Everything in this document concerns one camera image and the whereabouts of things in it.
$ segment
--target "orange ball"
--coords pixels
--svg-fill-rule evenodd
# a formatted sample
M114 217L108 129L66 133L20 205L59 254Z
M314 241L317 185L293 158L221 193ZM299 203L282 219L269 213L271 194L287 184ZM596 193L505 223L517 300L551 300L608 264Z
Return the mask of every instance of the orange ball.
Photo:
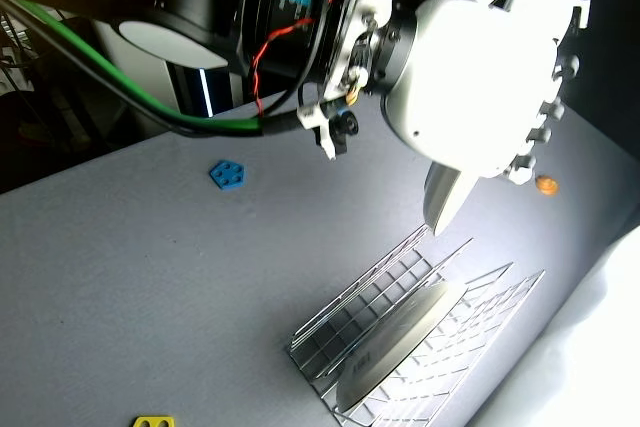
M554 196L558 193L558 190L560 190L558 182L548 175L540 175L536 177L536 187L538 187L538 190L542 194L548 196Z

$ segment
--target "table surface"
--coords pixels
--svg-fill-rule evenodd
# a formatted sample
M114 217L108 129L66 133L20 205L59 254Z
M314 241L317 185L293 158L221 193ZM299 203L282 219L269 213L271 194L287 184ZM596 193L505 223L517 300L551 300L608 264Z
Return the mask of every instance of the table surface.
M308 132L166 134L0 197L0 412L10 425L334 426L284 348L291 334L422 223L429 161L378 100L327 161ZM572 112L538 149L533 184L482 180L439 259L547 275L436 425L463 425L594 264L640 200L640 167ZM242 188L208 176L246 166Z

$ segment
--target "blue pentagon object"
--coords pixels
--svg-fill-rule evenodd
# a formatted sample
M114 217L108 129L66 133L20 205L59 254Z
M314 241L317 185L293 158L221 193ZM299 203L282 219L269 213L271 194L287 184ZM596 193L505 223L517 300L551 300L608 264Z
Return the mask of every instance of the blue pentagon object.
M244 166L230 160L218 162L209 175L221 190L231 190L244 185Z

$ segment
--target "white plate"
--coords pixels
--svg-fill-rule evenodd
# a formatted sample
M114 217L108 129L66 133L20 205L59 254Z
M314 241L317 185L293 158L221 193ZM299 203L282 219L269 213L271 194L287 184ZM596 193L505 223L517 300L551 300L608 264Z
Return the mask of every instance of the white plate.
M338 379L338 410L363 400L420 345L467 292L467 286L439 282L416 291L383 319L345 362Z

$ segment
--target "metal wire basket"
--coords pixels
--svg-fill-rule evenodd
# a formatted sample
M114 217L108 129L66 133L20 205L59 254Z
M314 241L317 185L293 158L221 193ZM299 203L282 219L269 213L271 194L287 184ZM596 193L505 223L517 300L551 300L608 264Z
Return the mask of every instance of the metal wire basket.
M427 232L419 227L293 336L289 355L341 425L429 425L544 275L504 286L510 263L468 279L467 293L438 327L348 415L340 413L344 360L417 289L446 279L447 267L473 241L433 265L417 250Z

